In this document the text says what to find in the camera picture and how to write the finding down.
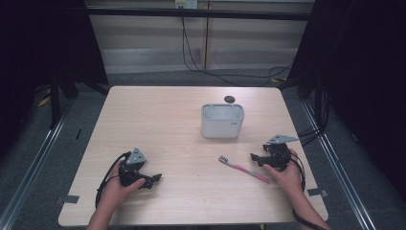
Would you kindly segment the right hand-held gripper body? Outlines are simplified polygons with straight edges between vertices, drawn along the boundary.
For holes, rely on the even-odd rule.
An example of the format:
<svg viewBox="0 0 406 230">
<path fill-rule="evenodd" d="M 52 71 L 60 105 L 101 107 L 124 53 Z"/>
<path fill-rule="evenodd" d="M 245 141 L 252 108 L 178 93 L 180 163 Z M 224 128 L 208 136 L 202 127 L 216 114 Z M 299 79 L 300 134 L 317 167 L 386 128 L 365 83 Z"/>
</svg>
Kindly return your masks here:
<svg viewBox="0 0 406 230">
<path fill-rule="evenodd" d="M 290 160 L 291 151 L 287 147 L 287 143 L 298 141 L 296 137 L 277 134 L 271 137 L 262 145 L 262 148 L 269 153 L 271 159 L 271 167 L 279 172 L 284 171 Z"/>
</svg>

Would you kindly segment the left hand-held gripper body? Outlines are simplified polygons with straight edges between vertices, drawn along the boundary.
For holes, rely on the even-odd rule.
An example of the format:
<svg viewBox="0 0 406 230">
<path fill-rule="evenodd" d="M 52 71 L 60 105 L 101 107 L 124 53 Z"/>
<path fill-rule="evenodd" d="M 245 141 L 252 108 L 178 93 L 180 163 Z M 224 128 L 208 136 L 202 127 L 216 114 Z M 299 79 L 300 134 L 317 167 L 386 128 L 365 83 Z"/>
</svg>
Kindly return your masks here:
<svg viewBox="0 0 406 230">
<path fill-rule="evenodd" d="M 147 179 L 139 173 L 146 161 L 145 156 L 137 148 L 125 155 L 125 159 L 119 167 L 119 177 L 124 187 L 131 185 L 140 178 Z"/>
</svg>

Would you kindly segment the pink toothbrush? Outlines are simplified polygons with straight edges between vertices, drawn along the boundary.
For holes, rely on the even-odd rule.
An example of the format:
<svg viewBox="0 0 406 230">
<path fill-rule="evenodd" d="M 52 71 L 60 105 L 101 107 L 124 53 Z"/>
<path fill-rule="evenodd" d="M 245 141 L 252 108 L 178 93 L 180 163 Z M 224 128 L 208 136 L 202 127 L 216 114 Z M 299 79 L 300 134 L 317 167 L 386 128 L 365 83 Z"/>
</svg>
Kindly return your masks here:
<svg viewBox="0 0 406 230">
<path fill-rule="evenodd" d="M 252 171 L 250 171 L 250 170 L 248 170 L 248 169 L 246 169 L 246 168 L 244 168 L 244 167 L 242 167 L 240 165 L 231 164 L 228 161 L 228 158 L 226 158 L 224 156 L 218 157 L 218 161 L 223 163 L 224 165 L 230 167 L 230 168 L 233 168 L 233 169 L 238 170 L 238 171 L 243 172 L 243 173 L 247 173 L 247 174 L 255 177 L 256 179 L 258 179 L 258 180 L 260 180 L 260 181 L 262 181 L 262 182 L 264 182 L 266 184 L 270 184 L 269 179 L 267 179 L 266 177 L 264 177 L 264 176 L 262 176 L 262 175 L 260 175 L 260 174 L 258 174 L 256 172 L 252 172 Z"/>
</svg>

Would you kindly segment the white plastic container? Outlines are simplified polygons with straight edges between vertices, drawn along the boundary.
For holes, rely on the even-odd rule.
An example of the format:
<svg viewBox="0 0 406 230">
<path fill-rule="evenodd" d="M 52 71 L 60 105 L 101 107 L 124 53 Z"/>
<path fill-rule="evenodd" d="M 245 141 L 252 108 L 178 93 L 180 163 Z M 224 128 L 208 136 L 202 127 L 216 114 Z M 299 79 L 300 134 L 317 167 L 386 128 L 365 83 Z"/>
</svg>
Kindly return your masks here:
<svg viewBox="0 0 406 230">
<path fill-rule="evenodd" d="M 205 138 L 237 138 L 245 118 L 236 103 L 207 103 L 201 107 L 201 135 Z"/>
</svg>

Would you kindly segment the person's right hand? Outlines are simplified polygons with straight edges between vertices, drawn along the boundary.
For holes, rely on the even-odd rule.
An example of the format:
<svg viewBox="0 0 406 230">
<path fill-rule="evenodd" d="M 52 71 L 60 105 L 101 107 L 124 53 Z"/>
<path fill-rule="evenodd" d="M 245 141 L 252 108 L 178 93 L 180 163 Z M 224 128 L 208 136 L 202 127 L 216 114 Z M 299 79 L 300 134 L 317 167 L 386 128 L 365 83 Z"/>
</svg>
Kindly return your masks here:
<svg viewBox="0 0 406 230">
<path fill-rule="evenodd" d="M 304 195 L 301 179 L 302 174 L 300 167 L 296 164 L 297 152 L 293 149 L 290 151 L 291 162 L 284 171 L 278 172 L 268 165 L 263 165 L 263 167 L 273 176 L 289 198 L 297 198 Z"/>
</svg>

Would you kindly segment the person's left hand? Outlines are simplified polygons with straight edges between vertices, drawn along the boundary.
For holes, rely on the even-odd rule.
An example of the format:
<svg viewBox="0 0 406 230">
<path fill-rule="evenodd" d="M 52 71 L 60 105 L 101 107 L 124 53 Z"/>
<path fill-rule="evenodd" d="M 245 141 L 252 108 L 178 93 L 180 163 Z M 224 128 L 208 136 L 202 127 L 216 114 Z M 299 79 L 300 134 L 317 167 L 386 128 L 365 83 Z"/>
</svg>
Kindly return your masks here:
<svg viewBox="0 0 406 230">
<path fill-rule="evenodd" d="M 103 189 L 101 200 L 98 205 L 98 207 L 103 210 L 115 211 L 146 182 L 144 178 L 140 178 L 129 186 L 123 186 L 119 176 L 119 167 L 121 163 L 122 160 L 114 166 Z"/>
</svg>

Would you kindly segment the grey tape strip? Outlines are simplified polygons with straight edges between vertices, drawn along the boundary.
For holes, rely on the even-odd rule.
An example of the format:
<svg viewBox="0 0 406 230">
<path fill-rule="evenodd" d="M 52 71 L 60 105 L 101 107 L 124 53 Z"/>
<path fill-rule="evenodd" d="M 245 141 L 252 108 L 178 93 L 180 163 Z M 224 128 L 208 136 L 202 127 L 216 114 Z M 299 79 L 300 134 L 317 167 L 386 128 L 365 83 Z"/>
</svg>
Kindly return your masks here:
<svg viewBox="0 0 406 230">
<path fill-rule="evenodd" d="M 321 196 L 321 197 L 328 196 L 327 190 L 320 188 L 309 189 L 307 192 L 310 196 Z"/>
<path fill-rule="evenodd" d="M 64 203 L 77 203 L 79 201 L 78 195 L 60 195 L 56 198 L 55 204 L 64 204 Z"/>
</svg>

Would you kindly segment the black stand leg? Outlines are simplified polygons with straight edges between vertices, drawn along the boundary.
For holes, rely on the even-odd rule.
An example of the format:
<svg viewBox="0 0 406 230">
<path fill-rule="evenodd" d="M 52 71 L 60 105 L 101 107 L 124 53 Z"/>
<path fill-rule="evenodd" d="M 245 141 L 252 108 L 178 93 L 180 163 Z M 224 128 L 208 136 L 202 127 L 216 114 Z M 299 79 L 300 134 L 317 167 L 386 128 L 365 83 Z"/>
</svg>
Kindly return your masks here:
<svg viewBox="0 0 406 230">
<path fill-rule="evenodd" d="M 50 77 L 50 99 L 52 110 L 50 129 L 54 129 L 60 119 L 59 92 L 56 74 L 52 74 Z"/>
</svg>

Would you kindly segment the black curtain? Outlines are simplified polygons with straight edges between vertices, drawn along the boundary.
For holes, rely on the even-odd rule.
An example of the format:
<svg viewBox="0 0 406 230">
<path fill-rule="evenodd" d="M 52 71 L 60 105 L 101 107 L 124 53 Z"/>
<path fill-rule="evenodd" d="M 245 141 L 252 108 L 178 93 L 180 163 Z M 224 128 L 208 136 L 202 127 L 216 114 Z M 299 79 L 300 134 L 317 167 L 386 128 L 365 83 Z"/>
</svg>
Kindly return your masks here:
<svg viewBox="0 0 406 230">
<path fill-rule="evenodd" d="M 85 0 L 0 0 L 0 162 L 9 155 L 34 90 L 75 81 L 107 84 Z"/>
<path fill-rule="evenodd" d="M 406 0 L 314 0 L 289 78 L 322 85 L 406 200 Z"/>
</svg>

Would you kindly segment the metal floor rail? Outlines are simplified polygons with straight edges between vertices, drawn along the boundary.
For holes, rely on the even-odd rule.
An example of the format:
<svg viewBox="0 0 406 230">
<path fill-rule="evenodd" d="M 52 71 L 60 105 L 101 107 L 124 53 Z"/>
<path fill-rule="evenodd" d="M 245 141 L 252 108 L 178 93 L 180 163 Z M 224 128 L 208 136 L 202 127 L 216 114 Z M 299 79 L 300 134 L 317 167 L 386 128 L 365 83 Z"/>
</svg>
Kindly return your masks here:
<svg viewBox="0 0 406 230">
<path fill-rule="evenodd" d="M 17 216 L 19 215 L 37 177 L 49 156 L 52 147 L 61 132 L 66 116 L 71 110 L 75 99 L 68 100 L 66 106 L 53 127 L 47 129 L 46 136 L 42 139 L 41 146 L 35 151 L 33 161 L 29 166 L 23 168 L 18 163 L 14 168 L 23 172 L 23 177 L 18 181 L 17 187 L 0 215 L 0 230 L 11 230 Z"/>
<path fill-rule="evenodd" d="M 377 230 L 372 221 L 372 216 L 367 210 L 364 202 L 361 200 L 359 194 L 356 192 L 350 178 L 340 162 L 338 155 L 332 144 L 330 143 L 326 134 L 321 132 L 321 128 L 316 123 L 315 112 L 309 102 L 302 102 L 304 112 L 308 121 L 311 123 L 312 128 L 317 133 L 317 139 L 320 143 L 327 160 L 334 171 L 337 180 L 345 194 L 347 201 L 350 204 L 351 210 L 355 214 L 362 230 Z"/>
</svg>

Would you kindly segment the black horizontal frame bar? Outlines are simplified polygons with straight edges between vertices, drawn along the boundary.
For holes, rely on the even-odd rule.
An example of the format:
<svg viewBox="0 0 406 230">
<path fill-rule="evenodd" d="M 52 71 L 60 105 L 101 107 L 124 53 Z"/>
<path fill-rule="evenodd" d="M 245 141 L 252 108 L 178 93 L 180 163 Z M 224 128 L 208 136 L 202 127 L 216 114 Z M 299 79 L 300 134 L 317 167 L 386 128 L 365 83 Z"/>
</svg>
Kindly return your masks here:
<svg viewBox="0 0 406 230">
<path fill-rule="evenodd" d="M 265 11 L 215 11 L 215 10 L 177 10 L 177 9 L 137 9 L 88 7 L 87 12 L 94 15 L 122 16 L 165 16 L 165 17 L 202 17 L 228 19 L 263 19 L 309 21 L 315 19 L 310 13 L 265 12 Z"/>
</svg>

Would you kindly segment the white wall socket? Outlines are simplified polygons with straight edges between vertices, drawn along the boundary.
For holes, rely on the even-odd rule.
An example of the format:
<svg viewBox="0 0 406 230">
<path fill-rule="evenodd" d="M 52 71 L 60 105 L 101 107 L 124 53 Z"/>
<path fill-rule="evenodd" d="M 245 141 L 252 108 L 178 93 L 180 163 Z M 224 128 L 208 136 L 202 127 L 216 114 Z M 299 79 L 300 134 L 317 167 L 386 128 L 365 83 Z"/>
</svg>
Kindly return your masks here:
<svg viewBox="0 0 406 230">
<path fill-rule="evenodd" d="M 187 9 L 187 10 L 197 10 L 198 1 L 197 0 L 174 0 L 176 9 Z"/>
</svg>

